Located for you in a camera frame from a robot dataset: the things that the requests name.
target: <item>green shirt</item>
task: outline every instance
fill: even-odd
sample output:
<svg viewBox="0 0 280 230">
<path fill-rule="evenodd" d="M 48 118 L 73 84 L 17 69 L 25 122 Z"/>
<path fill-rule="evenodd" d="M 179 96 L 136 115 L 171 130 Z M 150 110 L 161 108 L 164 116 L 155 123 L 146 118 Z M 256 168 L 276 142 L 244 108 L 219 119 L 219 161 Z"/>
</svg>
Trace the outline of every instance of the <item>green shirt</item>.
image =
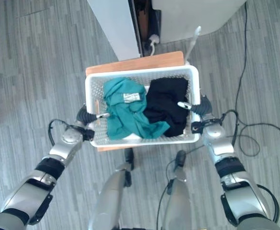
<svg viewBox="0 0 280 230">
<path fill-rule="evenodd" d="M 115 78 L 104 83 L 104 100 L 110 113 L 107 119 L 110 139 L 122 139 L 131 133 L 141 138 L 158 138 L 170 127 L 165 121 L 149 123 L 143 114 L 145 94 L 143 85 L 127 78 Z"/>
</svg>

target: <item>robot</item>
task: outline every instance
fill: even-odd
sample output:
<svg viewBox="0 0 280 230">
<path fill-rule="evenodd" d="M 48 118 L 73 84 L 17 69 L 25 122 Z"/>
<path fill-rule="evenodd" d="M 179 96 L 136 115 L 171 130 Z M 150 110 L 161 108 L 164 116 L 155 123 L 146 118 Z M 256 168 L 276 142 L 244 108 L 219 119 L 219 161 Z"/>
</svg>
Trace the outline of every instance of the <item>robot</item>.
<svg viewBox="0 0 280 230">
<path fill-rule="evenodd" d="M 277 221 L 271 220 L 268 204 L 259 187 L 235 156 L 224 128 L 212 115 L 207 97 L 202 97 L 200 105 L 183 106 L 198 113 L 205 124 L 201 127 L 201 139 L 220 176 L 224 190 L 221 201 L 228 221 L 238 230 L 280 230 Z M 52 200 L 51 192 L 58 178 L 82 143 L 93 138 L 93 131 L 86 129 L 87 125 L 104 115 L 88 114 L 85 107 L 80 109 L 76 122 L 67 127 L 49 154 L 7 197 L 0 211 L 0 230 L 24 230 L 27 225 L 39 223 Z M 134 167 L 132 149 L 125 150 L 125 158 L 126 162 L 117 167 L 105 183 L 89 220 L 89 230 L 120 229 L 118 220 L 123 189 L 131 186 Z M 167 187 L 169 200 L 162 230 L 191 229 L 191 204 L 183 170 L 185 158 L 186 153 L 179 151 L 175 159 L 175 177 Z"/>
</svg>

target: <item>white laundry basket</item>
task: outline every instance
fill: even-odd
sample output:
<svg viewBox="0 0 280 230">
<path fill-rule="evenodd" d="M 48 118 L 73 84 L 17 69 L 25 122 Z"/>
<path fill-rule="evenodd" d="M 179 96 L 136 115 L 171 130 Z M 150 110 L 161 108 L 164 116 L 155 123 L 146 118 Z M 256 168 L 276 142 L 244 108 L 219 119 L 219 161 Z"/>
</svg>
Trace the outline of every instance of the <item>white laundry basket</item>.
<svg viewBox="0 0 280 230">
<path fill-rule="evenodd" d="M 200 104 L 198 70 L 194 66 L 177 66 L 157 69 L 142 69 L 108 73 L 93 73 L 87 76 L 85 82 L 87 112 L 100 114 L 106 111 L 107 105 L 103 100 L 103 85 L 105 82 L 116 78 L 125 77 L 145 86 L 148 90 L 150 82 L 158 78 L 185 78 L 188 80 L 186 98 L 192 104 Z M 141 146 L 141 145 L 163 145 L 193 143 L 198 141 L 200 135 L 192 134 L 191 122 L 200 121 L 195 113 L 187 117 L 187 125 L 184 133 L 180 136 L 168 138 L 161 136 L 156 139 L 142 139 L 132 134 L 121 140 L 110 140 L 107 136 L 107 120 L 101 118 L 93 122 L 92 129 L 95 131 L 91 144 L 95 147 L 118 147 L 118 146 Z"/>
</svg>

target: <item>black wire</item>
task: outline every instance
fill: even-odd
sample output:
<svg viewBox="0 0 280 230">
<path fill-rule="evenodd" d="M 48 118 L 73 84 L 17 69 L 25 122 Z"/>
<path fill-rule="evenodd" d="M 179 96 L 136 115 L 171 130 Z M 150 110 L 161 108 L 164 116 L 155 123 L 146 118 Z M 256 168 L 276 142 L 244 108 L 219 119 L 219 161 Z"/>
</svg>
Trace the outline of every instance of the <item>black wire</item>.
<svg viewBox="0 0 280 230">
<path fill-rule="evenodd" d="M 188 154 L 190 154 L 190 153 L 192 153 L 192 152 L 194 152 L 194 151 L 196 151 L 196 150 L 199 150 L 199 149 L 202 148 L 202 147 L 204 147 L 204 145 L 201 145 L 201 146 L 199 146 L 199 147 L 196 147 L 196 148 L 190 150 L 189 152 L 186 153 L 186 155 L 188 155 Z M 175 161 L 175 159 L 171 160 L 171 161 L 167 164 L 167 166 L 166 166 L 166 168 L 165 168 L 165 176 L 166 176 L 166 178 L 167 178 L 168 183 L 170 182 L 169 176 L 168 176 L 168 167 L 169 167 L 169 165 L 170 165 L 172 162 L 174 162 L 174 161 Z"/>
<path fill-rule="evenodd" d="M 237 89 L 237 93 L 236 93 L 236 99 L 235 99 L 235 110 L 237 110 L 237 103 L 238 103 L 238 96 L 239 96 L 239 92 L 241 89 L 241 84 L 242 84 L 242 77 L 244 76 L 245 73 L 245 68 L 246 68 L 246 61 L 247 61 L 247 39 L 246 39 L 246 25 L 247 25 L 247 2 L 245 2 L 245 29 L 244 29 L 244 34 L 245 34 L 245 57 L 244 57 L 244 67 L 242 69 L 241 75 L 239 77 L 239 84 L 238 84 L 238 89 Z"/>
<path fill-rule="evenodd" d="M 276 128 L 277 130 L 280 131 L 280 127 L 278 127 L 278 126 L 276 126 L 276 125 L 274 125 L 274 124 L 261 122 L 261 123 L 254 123 L 254 124 L 249 124 L 249 125 L 244 126 L 244 127 L 240 130 L 239 135 L 241 136 L 242 133 L 243 133 L 243 131 L 245 131 L 246 128 L 248 128 L 248 127 L 253 127 L 253 126 L 270 126 L 270 127 Z M 240 148 L 241 152 L 242 152 L 244 155 L 248 156 L 248 157 L 254 157 L 254 156 L 256 156 L 256 155 L 259 154 L 259 152 L 258 152 L 257 154 L 255 154 L 255 155 L 249 155 L 249 154 L 247 154 L 247 153 L 244 151 L 244 149 L 242 148 L 241 139 L 240 139 L 240 138 L 239 138 L 239 148 Z"/>
<path fill-rule="evenodd" d="M 279 221 L 279 218 L 280 218 L 280 205 L 278 203 L 278 200 L 276 199 L 274 194 L 269 189 L 267 189 L 265 186 L 262 186 L 260 184 L 258 184 L 257 186 L 259 188 L 265 190 L 266 192 L 268 192 L 270 194 L 270 196 L 272 197 L 272 200 L 273 200 L 273 203 L 274 203 L 274 217 L 273 217 L 272 221 L 277 223 Z"/>
<path fill-rule="evenodd" d="M 161 195 L 161 197 L 160 197 L 160 200 L 159 200 L 158 211 L 157 211 L 157 220 L 156 220 L 156 230 L 158 230 L 158 219 L 159 219 L 159 210 L 160 210 L 160 206 L 161 206 L 161 201 L 162 201 L 162 199 L 163 199 L 164 193 L 166 192 L 168 186 L 169 186 L 169 183 L 168 183 L 167 186 L 164 188 L 163 193 L 162 193 L 162 195 Z"/>
<path fill-rule="evenodd" d="M 235 131 L 234 131 L 233 138 L 232 138 L 232 146 L 234 147 L 234 146 L 235 146 L 235 143 L 236 143 L 236 139 L 237 139 L 237 133 L 238 133 L 239 114 L 238 114 L 238 112 L 237 112 L 236 110 L 234 110 L 234 109 L 229 109 L 228 111 L 226 111 L 226 112 L 222 115 L 222 117 L 221 117 L 221 121 L 222 121 L 222 122 L 223 122 L 223 120 L 225 119 L 226 115 L 228 115 L 229 113 L 234 113 L 235 116 L 236 116 Z"/>
<path fill-rule="evenodd" d="M 53 124 L 54 121 L 59 121 L 59 122 L 61 122 L 62 124 L 65 124 L 66 127 L 70 127 L 70 125 L 69 125 L 68 123 L 66 123 L 65 121 L 60 120 L 60 119 L 52 119 L 52 120 L 49 122 L 47 132 L 48 132 L 49 141 L 50 141 L 50 143 L 52 144 L 52 146 L 55 145 L 55 142 L 54 142 L 54 139 L 53 139 L 53 135 L 52 135 L 52 128 L 53 128 L 53 127 L 52 127 L 52 124 Z"/>
<path fill-rule="evenodd" d="M 239 98 L 239 93 L 240 93 L 240 90 L 241 90 L 241 85 L 242 85 L 242 78 L 244 76 L 244 73 L 245 73 L 245 68 L 246 68 L 246 62 L 247 62 L 247 38 L 246 38 L 246 26 L 247 26 L 247 19 L 248 19 L 248 16 L 247 16 L 247 2 L 245 2 L 245 29 L 244 29 L 244 38 L 245 38 L 245 46 L 244 46 L 244 66 L 243 66 L 243 69 L 242 69 L 242 72 L 241 72 L 241 75 L 240 75 L 240 78 L 239 78 L 239 84 L 238 84 L 238 89 L 237 89 L 237 93 L 236 93 L 236 99 L 235 99 L 235 111 L 237 112 L 238 109 L 237 109 L 237 106 L 238 106 L 238 98 Z M 243 122 L 238 116 L 236 116 L 236 121 L 239 121 L 242 125 L 244 125 L 244 127 L 242 127 L 242 129 L 240 130 L 240 133 L 239 135 L 237 135 L 237 131 L 238 131 L 238 124 L 236 122 L 236 128 L 235 128 L 235 132 L 234 132 L 234 137 L 233 137 L 233 140 L 232 140 L 232 144 L 234 146 L 235 144 L 235 140 L 236 140 L 236 137 L 239 136 L 239 149 L 241 150 L 241 152 L 246 155 L 246 156 L 249 156 L 249 157 L 254 157 L 256 156 L 257 154 L 259 154 L 259 152 L 257 152 L 255 155 L 250 155 L 250 154 L 247 154 L 244 149 L 242 148 L 242 145 L 241 145 L 241 137 L 243 137 L 244 135 L 242 134 L 243 131 L 248 128 L 248 127 L 254 127 L 254 126 L 270 126 L 270 127 L 274 127 L 276 128 L 277 130 L 280 131 L 280 127 L 274 125 L 274 124 L 271 124 L 271 123 L 264 123 L 264 122 L 260 122 L 260 123 L 253 123 L 253 124 L 247 124 L 246 122 Z"/>
</svg>

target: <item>floor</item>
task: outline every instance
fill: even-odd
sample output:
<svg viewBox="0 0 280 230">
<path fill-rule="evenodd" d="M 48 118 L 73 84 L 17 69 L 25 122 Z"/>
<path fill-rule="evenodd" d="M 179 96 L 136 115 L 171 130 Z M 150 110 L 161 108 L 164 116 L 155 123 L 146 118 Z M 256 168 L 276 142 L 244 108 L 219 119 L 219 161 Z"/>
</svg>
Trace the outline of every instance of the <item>floor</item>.
<svg viewBox="0 0 280 230">
<path fill-rule="evenodd" d="M 238 110 L 248 123 L 280 126 L 280 0 L 249 0 L 248 18 L 248 61 Z M 216 116 L 234 106 L 243 67 L 244 19 L 241 8 L 220 30 L 200 37 L 190 57 Z M 186 51 L 187 44 L 159 45 L 156 52 Z M 48 122 L 75 119 L 85 100 L 85 68 L 116 60 L 86 0 L 0 1 L 0 207 L 9 191 L 48 153 Z M 233 123 L 233 117 L 224 123 L 229 134 Z M 56 129 L 55 138 L 62 130 Z M 280 132 L 261 126 L 246 133 L 256 137 L 261 152 L 247 157 L 236 147 L 237 156 L 255 181 L 268 187 L 280 203 Z M 121 227 L 155 229 L 166 164 L 180 149 L 198 145 L 135 149 L 133 186 L 124 193 Z M 243 139 L 243 146 L 254 153 L 255 145 L 248 139 Z M 98 153 L 84 143 L 54 189 L 47 214 L 28 229 L 87 229 L 103 182 L 121 162 L 122 150 Z M 219 178 L 205 149 L 187 157 L 186 173 L 192 229 L 234 229 L 224 216 Z M 161 217 L 166 201 L 163 199 Z"/>
</svg>

